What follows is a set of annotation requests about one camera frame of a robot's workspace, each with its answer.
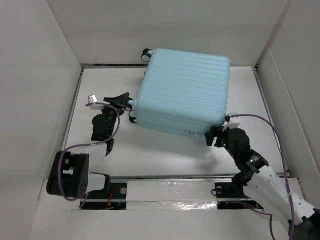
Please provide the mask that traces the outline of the light blue hard-shell suitcase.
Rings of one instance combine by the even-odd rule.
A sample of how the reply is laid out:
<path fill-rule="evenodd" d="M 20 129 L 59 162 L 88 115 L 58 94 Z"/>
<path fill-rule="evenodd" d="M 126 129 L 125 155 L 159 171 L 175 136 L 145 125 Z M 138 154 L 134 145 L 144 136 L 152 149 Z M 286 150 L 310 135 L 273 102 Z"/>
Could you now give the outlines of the light blue hard-shell suitcase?
<path fill-rule="evenodd" d="M 147 69 L 132 123 L 156 131 L 202 138 L 227 114 L 231 62 L 226 56 L 171 49 L 144 49 Z"/>

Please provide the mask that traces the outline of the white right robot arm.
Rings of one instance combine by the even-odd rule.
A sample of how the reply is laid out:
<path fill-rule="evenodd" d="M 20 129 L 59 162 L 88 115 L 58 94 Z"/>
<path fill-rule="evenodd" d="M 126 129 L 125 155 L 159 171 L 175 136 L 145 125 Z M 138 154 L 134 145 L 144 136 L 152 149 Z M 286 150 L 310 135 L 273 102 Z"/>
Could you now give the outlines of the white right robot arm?
<path fill-rule="evenodd" d="M 291 240 L 320 238 L 319 209 L 287 190 L 285 180 L 251 148 L 244 130 L 212 126 L 204 136 L 208 146 L 224 148 L 239 169 L 231 184 L 235 196 L 246 195 L 260 204 L 288 231 Z"/>

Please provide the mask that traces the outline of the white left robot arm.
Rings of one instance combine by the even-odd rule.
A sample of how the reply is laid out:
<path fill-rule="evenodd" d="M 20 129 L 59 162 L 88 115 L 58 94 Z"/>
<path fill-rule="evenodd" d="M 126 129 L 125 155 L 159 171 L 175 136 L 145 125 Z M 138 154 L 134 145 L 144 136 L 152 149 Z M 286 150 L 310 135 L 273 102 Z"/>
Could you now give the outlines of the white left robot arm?
<path fill-rule="evenodd" d="M 111 192 L 111 178 L 107 174 L 91 172 L 90 165 L 108 156 L 113 150 L 115 136 L 120 129 L 120 117 L 131 110 L 130 94 L 105 97 L 99 102 L 95 95 L 88 97 L 86 107 L 100 111 L 92 119 L 92 135 L 89 143 L 69 146 L 56 153 L 46 191 L 73 202 L 98 196 L 107 198 Z"/>

